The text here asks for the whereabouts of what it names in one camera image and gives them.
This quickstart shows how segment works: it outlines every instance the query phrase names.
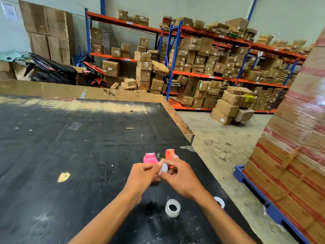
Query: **concrete floor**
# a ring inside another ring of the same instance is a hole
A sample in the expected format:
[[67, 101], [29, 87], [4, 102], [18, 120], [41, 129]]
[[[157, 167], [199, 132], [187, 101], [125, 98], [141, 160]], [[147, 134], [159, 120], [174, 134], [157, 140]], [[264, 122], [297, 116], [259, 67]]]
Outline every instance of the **concrete floor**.
[[177, 113], [195, 133], [193, 148], [262, 242], [297, 243], [282, 226], [264, 213], [262, 203], [232, 175], [236, 165], [247, 163], [271, 115], [255, 114], [245, 124], [223, 126], [207, 112]]

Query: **tape roll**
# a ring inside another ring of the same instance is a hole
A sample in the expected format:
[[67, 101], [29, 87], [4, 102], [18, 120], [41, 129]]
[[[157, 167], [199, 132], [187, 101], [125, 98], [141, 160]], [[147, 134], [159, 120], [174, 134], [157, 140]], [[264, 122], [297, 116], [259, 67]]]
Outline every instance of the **tape roll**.
[[[176, 210], [171, 210], [170, 205], [176, 206]], [[181, 211], [181, 204], [176, 199], [169, 199], [165, 206], [165, 212], [169, 217], [177, 217]]]
[[220, 203], [222, 209], [225, 208], [225, 202], [222, 200], [222, 198], [219, 197], [213, 197], [213, 198]]
[[168, 171], [168, 165], [166, 163], [163, 163], [160, 171], [167, 172]]

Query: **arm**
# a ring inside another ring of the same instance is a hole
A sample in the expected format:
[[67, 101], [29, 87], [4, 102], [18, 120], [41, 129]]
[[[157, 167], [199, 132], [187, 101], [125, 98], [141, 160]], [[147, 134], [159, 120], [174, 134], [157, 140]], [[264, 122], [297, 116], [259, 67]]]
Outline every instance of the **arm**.
[[156, 174], [161, 164], [133, 164], [124, 189], [69, 244], [107, 244], [132, 209], [140, 203], [144, 191], [160, 179]]
[[201, 207], [223, 244], [256, 244], [205, 190], [188, 163], [179, 158], [162, 161], [174, 167], [167, 173], [159, 172], [159, 176], [177, 193], [194, 200]]

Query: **black table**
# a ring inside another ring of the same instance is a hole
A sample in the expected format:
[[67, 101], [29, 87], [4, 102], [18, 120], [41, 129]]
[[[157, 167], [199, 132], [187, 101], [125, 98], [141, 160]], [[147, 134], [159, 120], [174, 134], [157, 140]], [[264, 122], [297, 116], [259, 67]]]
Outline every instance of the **black table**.
[[[89, 104], [94, 108], [87, 109]], [[180, 148], [190, 143], [160, 103], [2, 96], [0, 115], [1, 243], [67, 243], [117, 196], [133, 163], [142, 162], [146, 152], [164, 157], [168, 148], [261, 243], [198, 154]], [[72, 123], [82, 125], [68, 129]], [[71, 175], [58, 183], [62, 172]], [[171, 198], [181, 204], [176, 219], [164, 210]], [[199, 207], [161, 181], [144, 193], [111, 243], [220, 240]]]

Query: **hand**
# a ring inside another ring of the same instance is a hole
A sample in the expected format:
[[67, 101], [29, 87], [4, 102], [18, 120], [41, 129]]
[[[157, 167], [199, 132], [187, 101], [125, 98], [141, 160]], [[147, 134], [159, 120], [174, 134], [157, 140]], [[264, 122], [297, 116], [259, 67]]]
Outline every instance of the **hand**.
[[162, 164], [162, 162], [158, 164], [133, 164], [123, 191], [134, 196], [135, 205], [140, 203], [143, 193], [152, 182], [160, 181], [160, 177], [157, 176], [157, 173]]
[[205, 192], [205, 188], [187, 162], [179, 158], [172, 160], [162, 158], [160, 162], [168, 164], [168, 172], [159, 172], [159, 176], [167, 181], [177, 193], [194, 199], [198, 194]]

